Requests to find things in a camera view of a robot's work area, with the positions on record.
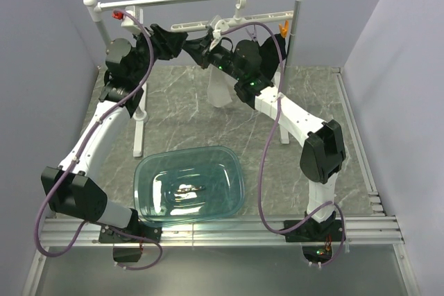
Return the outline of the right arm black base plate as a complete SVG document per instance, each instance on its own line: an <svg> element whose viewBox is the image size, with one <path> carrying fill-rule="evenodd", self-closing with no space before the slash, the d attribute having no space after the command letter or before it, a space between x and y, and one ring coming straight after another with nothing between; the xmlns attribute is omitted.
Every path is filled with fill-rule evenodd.
<svg viewBox="0 0 444 296"><path fill-rule="evenodd" d="M310 218L304 225L284 235L287 243L302 243L302 254L311 264L325 265L334 258L333 243L343 245L345 227L335 214L318 223Z"/></svg>

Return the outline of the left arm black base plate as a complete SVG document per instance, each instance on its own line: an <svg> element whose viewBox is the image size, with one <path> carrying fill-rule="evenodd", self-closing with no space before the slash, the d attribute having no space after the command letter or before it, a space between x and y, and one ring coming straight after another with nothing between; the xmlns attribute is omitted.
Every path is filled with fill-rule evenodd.
<svg viewBox="0 0 444 296"><path fill-rule="evenodd" d="M161 227L149 227L141 222L126 229L105 225L101 226L98 243L112 246L112 258L116 265L127 270L143 270L153 267L162 258L161 235ZM142 259L146 245L154 245L159 250L158 255L152 263L135 267L134 264Z"/></svg>

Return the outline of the white plastic clip hanger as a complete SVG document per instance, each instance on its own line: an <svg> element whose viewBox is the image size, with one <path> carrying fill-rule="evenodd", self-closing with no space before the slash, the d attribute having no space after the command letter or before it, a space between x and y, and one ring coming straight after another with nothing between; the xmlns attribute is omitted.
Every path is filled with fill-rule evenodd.
<svg viewBox="0 0 444 296"><path fill-rule="evenodd" d="M235 12L234 16L231 18L226 18L224 20L227 21L230 28L234 28L240 26L242 24L250 23L250 22L261 22L261 23L270 23L277 21L286 21L293 19L293 11L284 11L284 12L272 12L265 13L259 15L241 15L241 10L246 7L247 0L236 0ZM172 32L198 32L198 31L206 31L208 30L208 21L196 21L189 22L183 24L174 24L171 26L170 30Z"/></svg>

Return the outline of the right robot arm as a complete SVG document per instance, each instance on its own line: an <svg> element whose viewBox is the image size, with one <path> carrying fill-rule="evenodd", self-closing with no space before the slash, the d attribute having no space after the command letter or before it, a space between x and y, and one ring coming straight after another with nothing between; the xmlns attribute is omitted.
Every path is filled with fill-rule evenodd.
<svg viewBox="0 0 444 296"><path fill-rule="evenodd" d="M294 103L280 91L278 67L286 57L286 39L273 34L263 44L242 40L227 49L212 47L211 35L187 40L183 50L201 68L211 69L208 101L214 107L231 103L230 93L254 110L270 117L301 145L300 169L309 180L306 233L319 241L335 219L334 189L345 160L341 125L324 121Z"/></svg>

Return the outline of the white underwear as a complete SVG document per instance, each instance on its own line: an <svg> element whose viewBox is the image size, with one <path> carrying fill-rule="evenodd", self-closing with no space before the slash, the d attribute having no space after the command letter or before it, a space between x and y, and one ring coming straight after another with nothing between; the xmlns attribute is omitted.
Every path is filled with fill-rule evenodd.
<svg viewBox="0 0 444 296"><path fill-rule="evenodd" d="M227 77L227 74L219 68L211 68L207 97L214 107L221 108L232 102Z"/></svg>

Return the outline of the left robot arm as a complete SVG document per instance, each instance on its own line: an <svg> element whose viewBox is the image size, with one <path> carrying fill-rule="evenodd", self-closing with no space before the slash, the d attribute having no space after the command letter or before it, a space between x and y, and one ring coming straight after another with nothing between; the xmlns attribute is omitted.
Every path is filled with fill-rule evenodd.
<svg viewBox="0 0 444 296"><path fill-rule="evenodd" d="M49 208L91 223L115 227L125 242L140 233L137 212L111 201L96 184L99 171L121 129L131 120L144 93L142 79L156 60L179 56L187 33L166 31L157 24L135 43L118 38L106 51L104 87L94 116L71 152L41 175Z"/></svg>

